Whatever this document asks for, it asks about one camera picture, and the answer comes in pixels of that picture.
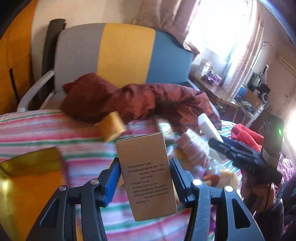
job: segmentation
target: striped curtain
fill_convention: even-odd
[[[249,33],[249,38],[242,36],[242,39],[249,39],[249,41],[247,44],[243,41],[238,42],[232,55],[232,65],[222,86],[230,98],[237,95],[242,83],[246,80],[262,42],[263,6],[257,0],[250,1],[249,6],[251,7],[249,31],[246,31],[246,34]]]
[[[201,0],[144,0],[136,25],[162,30],[173,35],[184,49],[200,52],[185,42],[188,29]]]

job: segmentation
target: multicolored backrest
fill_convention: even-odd
[[[63,30],[55,56],[55,90],[87,73],[117,87],[187,81],[193,54],[170,34],[137,25],[90,23]]]

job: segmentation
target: person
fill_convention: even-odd
[[[256,210],[254,219],[257,222],[266,241],[292,240],[283,237],[284,231],[284,206],[281,199],[275,198],[274,185],[269,191],[268,184],[250,187],[251,176],[242,171],[241,196],[248,198],[251,193],[262,197],[262,202]]]

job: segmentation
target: striped bedsheet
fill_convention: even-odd
[[[222,121],[220,134],[229,137],[235,124]],[[153,119],[133,121],[120,138],[157,132]],[[117,155],[115,142],[103,143],[93,125],[74,121],[60,110],[37,110],[0,116],[0,162],[28,152],[56,146],[67,163],[71,187],[84,185],[109,167]],[[240,171],[225,164],[236,172]],[[117,187],[113,201],[101,209],[109,241],[183,240],[190,210],[178,207],[170,216],[135,222],[124,186]]]

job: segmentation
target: red towel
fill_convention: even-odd
[[[231,129],[231,139],[240,141],[259,152],[263,144],[263,136],[251,131],[242,124],[237,124]]]

